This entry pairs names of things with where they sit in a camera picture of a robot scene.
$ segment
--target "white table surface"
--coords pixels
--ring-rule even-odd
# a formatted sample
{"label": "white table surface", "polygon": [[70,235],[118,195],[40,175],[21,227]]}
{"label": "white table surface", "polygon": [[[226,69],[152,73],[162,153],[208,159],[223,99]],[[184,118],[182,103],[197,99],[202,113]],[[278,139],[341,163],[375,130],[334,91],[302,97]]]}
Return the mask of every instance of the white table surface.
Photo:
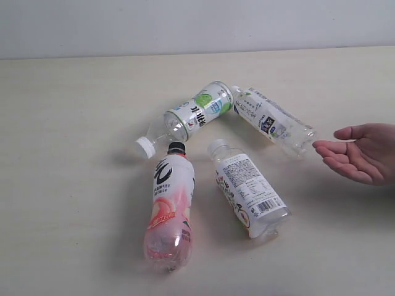
{"label": "white table surface", "polygon": [[[290,160],[233,112],[186,145],[191,261],[146,269],[157,159],[127,149],[213,80],[261,90],[323,139],[395,123],[395,47],[0,61],[0,295],[395,295],[395,189],[348,181],[315,153]],[[293,213],[268,244],[217,189],[216,138],[244,149]]]}

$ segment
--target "black bottle cap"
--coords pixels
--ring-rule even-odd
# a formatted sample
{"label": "black bottle cap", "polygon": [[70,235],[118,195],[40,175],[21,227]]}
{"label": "black bottle cap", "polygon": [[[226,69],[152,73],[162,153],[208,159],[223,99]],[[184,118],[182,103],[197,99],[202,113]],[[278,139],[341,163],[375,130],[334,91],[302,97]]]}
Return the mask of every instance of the black bottle cap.
{"label": "black bottle cap", "polygon": [[168,151],[167,151],[167,154],[171,154],[171,153],[179,153],[185,155],[185,145],[181,142],[172,142],[168,146]]}

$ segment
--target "empty plastic bottle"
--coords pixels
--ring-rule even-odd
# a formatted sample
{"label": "empty plastic bottle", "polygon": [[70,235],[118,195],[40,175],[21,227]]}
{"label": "empty plastic bottle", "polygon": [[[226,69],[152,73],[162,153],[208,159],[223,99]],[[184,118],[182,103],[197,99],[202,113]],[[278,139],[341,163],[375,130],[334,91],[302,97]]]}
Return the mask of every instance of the empty plastic bottle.
{"label": "empty plastic bottle", "polygon": [[147,135],[139,138],[137,149],[145,158],[151,158],[160,147],[171,142],[186,142],[194,133],[233,106],[230,88],[220,81],[211,82],[196,96],[156,118]]}
{"label": "empty plastic bottle", "polygon": [[208,152],[215,163],[217,184],[249,237],[276,236],[291,212],[251,159],[223,139],[212,142]]}
{"label": "empty plastic bottle", "polygon": [[144,237],[144,255],[162,271],[173,271],[189,261],[192,232],[189,210],[194,189],[194,170],[185,146],[173,142],[168,156],[155,169],[152,216]]}
{"label": "empty plastic bottle", "polygon": [[308,143],[317,135],[312,126],[304,124],[254,88],[243,91],[238,86],[232,86],[232,92],[236,113],[261,134],[288,155],[300,157],[307,152]]}

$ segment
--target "bottle label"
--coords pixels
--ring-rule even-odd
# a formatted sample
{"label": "bottle label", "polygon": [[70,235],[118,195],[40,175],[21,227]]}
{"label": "bottle label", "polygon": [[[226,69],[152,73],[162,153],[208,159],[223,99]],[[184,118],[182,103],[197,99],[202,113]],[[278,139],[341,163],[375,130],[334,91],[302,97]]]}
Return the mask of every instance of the bottle label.
{"label": "bottle label", "polygon": [[217,164],[217,184],[248,230],[259,218],[286,208],[246,154],[238,154]]}
{"label": "bottle label", "polygon": [[192,164],[177,154],[163,158],[155,169],[152,216],[148,229],[175,217],[181,218],[182,223],[190,229],[189,210],[193,189]]}
{"label": "bottle label", "polygon": [[173,109],[167,110],[184,124],[188,138],[205,124],[231,109],[233,96],[217,83],[211,83],[196,96]]}
{"label": "bottle label", "polygon": [[240,95],[235,102],[235,111],[272,142],[290,137],[293,123],[307,129],[313,128],[305,125],[254,88],[249,88]]}

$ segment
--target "open palm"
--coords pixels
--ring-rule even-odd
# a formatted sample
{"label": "open palm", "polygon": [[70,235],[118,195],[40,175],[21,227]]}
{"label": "open palm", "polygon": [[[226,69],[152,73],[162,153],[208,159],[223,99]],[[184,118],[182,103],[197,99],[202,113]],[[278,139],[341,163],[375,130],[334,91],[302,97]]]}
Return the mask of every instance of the open palm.
{"label": "open palm", "polygon": [[335,132],[339,140],[316,141],[313,146],[332,170],[372,185],[395,182],[395,125],[369,123]]}

